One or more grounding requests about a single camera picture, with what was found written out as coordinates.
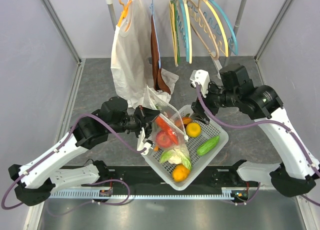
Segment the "orange carrot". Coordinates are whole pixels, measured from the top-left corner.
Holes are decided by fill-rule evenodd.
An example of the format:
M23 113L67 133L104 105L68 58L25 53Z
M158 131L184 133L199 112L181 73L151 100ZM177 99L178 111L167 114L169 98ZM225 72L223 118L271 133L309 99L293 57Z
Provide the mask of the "orange carrot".
M158 116L155 120L155 123L157 124L158 127L160 127L171 139L171 141L175 144L178 145L178 136L174 132L174 130L165 122L165 120Z

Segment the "yellow lemon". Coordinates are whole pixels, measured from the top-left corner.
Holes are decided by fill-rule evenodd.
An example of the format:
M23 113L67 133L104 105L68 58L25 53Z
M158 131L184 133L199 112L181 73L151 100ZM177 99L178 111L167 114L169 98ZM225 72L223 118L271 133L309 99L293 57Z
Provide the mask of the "yellow lemon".
M198 137L200 136L201 132L202 132L202 128L201 126L196 123L196 122L192 122L192 123L189 123L186 128L186 133L189 137Z

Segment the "clear dotted zip top bag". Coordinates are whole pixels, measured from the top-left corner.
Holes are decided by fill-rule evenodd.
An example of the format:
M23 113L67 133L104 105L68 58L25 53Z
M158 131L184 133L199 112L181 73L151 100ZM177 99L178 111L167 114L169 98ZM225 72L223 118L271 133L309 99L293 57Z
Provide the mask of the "clear dotted zip top bag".
M170 150L187 143L182 116L179 111L165 101L165 94L146 88L143 105L152 110L159 111L159 115L152 122L152 133L149 137L161 150Z

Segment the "red apple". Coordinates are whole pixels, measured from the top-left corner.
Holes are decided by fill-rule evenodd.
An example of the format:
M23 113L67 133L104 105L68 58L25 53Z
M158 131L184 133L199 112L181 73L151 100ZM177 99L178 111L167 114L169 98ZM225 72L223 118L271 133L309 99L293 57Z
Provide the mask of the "red apple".
M155 142L156 142L157 146L161 149L169 148L173 144L173 142L171 141L169 136L164 131L160 131L157 133L157 135L155 137Z

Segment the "light green cucumber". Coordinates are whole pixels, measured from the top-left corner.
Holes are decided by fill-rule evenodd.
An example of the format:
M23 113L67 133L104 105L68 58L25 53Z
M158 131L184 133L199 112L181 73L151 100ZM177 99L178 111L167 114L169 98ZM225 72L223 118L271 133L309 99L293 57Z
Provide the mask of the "light green cucumber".
M197 154L199 156L203 156L207 154L208 152L210 152L212 149L216 147L219 141L220 141L219 135L212 137L211 139L207 140L205 143L203 143L201 146L197 148L197 151L196 151Z

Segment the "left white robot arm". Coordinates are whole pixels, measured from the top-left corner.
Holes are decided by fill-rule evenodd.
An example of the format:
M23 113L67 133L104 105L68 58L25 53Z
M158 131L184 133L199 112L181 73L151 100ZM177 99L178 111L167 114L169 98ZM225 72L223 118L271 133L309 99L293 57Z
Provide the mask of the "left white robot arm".
M66 135L37 159L25 165L13 164L8 172L20 204L37 205L55 192L73 186L106 186L110 171L102 160L66 169L64 165L73 158L107 141L113 134L123 141L120 133L133 132L138 139L137 148L125 144L129 150L145 153L152 146L148 137L152 124L160 115L159 110L137 106L133 114L127 112L128 103L121 97L112 97L91 114L82 114Z

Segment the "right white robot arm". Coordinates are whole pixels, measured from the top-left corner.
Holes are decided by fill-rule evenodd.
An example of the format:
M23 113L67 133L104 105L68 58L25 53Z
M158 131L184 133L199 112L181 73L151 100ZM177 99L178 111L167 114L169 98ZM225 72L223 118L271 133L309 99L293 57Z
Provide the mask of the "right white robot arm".
M230 183L236 187L248 181L272 185L286 197L309 193L320 177L320 162L298 136L276 91L268 85L254 86L245 66L238 63L223 67L219 74L220 86L207 71L192 72L190 80L197 92L191 105L193 112L205 123L212 120L232 129L259 126L281 158L281 163L275 164L240 160L229 174ZM216 118L220 108L230 107L237 107L253 122L231 125Z

